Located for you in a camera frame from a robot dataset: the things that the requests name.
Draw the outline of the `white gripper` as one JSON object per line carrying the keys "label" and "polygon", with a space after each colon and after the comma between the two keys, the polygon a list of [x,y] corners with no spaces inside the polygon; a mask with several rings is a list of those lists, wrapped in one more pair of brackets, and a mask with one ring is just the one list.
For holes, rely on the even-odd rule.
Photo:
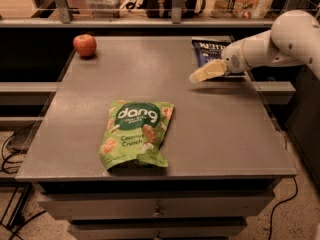
{"label": "white gripper", "polygon": [[195,70],[189,80],[192,83],[199,83],[223,76],[226,71],[231,73],[242,73],[249,70],[249,66],[244,57],[245,40],[238,40],[229,44],[222,50],[222,59],[213,59]]}

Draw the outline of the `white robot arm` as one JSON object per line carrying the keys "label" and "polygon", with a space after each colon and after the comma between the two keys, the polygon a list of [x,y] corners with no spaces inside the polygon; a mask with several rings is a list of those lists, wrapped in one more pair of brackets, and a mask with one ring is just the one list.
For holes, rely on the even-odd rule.
{"label": "white robot arm", "polygon": [[195,70],[192,83],[253,68],[306,65],[320,79],[320,25],[310,13],[291,10],[281,14],[270,30],[231,43]]}

